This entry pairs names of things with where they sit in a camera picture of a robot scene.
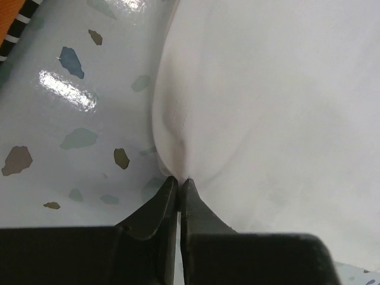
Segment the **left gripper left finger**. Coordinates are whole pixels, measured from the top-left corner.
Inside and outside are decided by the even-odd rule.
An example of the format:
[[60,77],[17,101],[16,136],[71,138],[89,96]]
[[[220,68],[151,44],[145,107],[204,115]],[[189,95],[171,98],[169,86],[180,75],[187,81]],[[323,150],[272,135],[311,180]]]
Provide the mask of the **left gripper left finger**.
[[114,226],[1,230],[2,284],[172,284],[176,194],[154,197]]

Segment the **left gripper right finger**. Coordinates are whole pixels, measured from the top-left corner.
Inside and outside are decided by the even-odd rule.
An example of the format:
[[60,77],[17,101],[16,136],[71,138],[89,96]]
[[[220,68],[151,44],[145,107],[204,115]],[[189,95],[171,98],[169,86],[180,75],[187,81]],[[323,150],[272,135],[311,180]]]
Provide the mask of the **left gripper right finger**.
[[340,284],[327,247],[309,234],[238,233],[188,179],[179,191],[185,284]]

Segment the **white floral print t-shirt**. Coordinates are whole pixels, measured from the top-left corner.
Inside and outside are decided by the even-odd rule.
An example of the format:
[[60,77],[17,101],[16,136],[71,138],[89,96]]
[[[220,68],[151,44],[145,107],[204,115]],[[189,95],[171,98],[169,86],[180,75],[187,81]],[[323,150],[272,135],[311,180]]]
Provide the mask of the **white floral print t-shirt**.
[[152,120],[164,169],[233,229],[379,270],[378,1],[178,1]]

